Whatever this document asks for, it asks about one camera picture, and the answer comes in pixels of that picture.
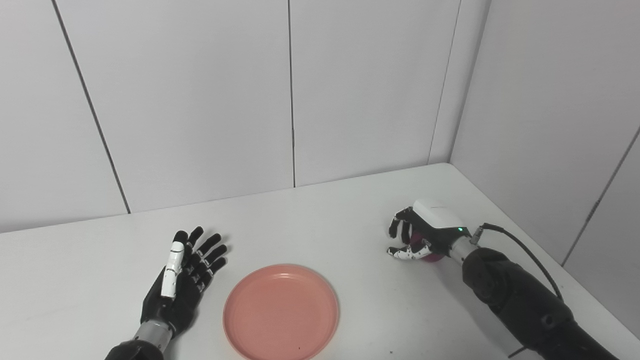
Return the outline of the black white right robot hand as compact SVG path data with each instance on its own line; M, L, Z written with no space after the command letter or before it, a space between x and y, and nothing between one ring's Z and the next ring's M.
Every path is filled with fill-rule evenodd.
M429 199L418 199L397 212L388 229L400 247L390 246L387 254L404 261L437 262L450 258L462 265L478 247L471 244L470 230L452 210Z

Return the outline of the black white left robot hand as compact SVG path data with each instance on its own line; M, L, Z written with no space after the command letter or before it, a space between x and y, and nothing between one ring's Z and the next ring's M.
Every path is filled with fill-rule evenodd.
M142 324L162 322L172 337L192 325L204 292L227 264L222 236L215 233L198 243L203 234L204 229L196 227L190 234L179 230L174 235L169 258L142 301Z

